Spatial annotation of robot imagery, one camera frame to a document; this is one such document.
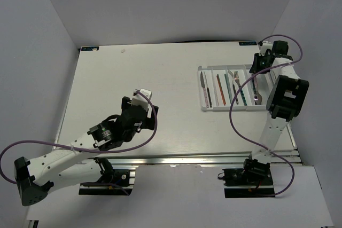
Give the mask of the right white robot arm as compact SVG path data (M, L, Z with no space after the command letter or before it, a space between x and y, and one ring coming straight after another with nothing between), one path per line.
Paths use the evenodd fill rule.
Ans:
M242 180L249 185L268 176L271 152L287 124L299 115L309 88L309 82L302 80L291 64L293 58L287 54L286 41L263 41L259 46L250 73L267 74L265 69L271 68L275 83L266 103L268 115L258 147L245 160L241 171Z

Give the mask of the green handled spoon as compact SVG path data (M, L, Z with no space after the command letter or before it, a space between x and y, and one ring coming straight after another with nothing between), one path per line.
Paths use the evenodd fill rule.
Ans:
M253 86L254 86L254 102L256 105L261 105L262 95L259 93L257 77L253 78Z

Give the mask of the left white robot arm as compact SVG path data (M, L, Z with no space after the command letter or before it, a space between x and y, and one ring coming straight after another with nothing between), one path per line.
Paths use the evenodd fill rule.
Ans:
M132 98L123 97L121 114L111 115L90 128L67 148L34 159L15 160L15 181L23 206L34 205L48 194L76 184L111 185L120 179L104 152L119 152L142 129L156 131L158 107L149 109L152 92L140 89Z

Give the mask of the green chopstick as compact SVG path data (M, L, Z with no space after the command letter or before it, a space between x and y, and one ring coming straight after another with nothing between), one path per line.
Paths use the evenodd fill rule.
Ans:
M232 102L232 95L231 95L231 88L230 88L230 83L229 83L228 75L225 74L225 75L224 75L224 78L225 78L225 82L226 82L226 87L227 87L227 92L228 92L229 101L230 101L230 103L231 103L231 102Z

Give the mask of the floral handled knife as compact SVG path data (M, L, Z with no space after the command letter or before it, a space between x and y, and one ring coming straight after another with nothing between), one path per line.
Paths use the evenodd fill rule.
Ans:
M212 100L211 100L211 94L210 94L210 90L209 87L206 87L206 91L207 91L207 96L208 96L208 101L209 101L209 107L212 108Z

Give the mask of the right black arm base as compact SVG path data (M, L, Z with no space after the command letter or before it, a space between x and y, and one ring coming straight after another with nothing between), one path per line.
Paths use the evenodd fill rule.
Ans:
M227 199L275 196L269 163L245 159L242 168L223 169L217 178L224 183L224 196Z

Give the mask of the pink handled knife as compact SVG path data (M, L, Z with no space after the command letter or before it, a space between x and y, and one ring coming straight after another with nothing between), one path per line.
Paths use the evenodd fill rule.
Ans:
M200 72L200 84L201 84L201 87L203 90L206 108L209 108L209 101L208 101L207 91L206 91L206 87L205 87L203 72Z

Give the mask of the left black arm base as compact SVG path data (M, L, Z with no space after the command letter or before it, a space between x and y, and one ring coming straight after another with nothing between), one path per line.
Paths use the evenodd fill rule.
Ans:
M132 170L113 168L107 158L95 158L100 177L80 185L79 195L129 196L133 190Z

